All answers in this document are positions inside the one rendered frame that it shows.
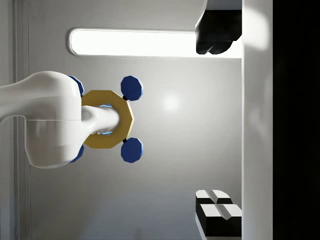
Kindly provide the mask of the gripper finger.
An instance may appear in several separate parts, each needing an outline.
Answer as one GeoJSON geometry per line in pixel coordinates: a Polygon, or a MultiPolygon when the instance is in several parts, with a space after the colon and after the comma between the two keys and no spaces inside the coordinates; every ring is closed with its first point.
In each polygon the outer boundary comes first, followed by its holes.
{"type": "Polygon", "coordinates": [[[242,240],[242,210],[221,190],[197,190],[195,221],[202,240],[242,240]]]}
{"type": "Polygon", "coordinates": [[[220,55],[242,35],[242,0],[204,0],[195,24],[195,51],[220,55]]]}

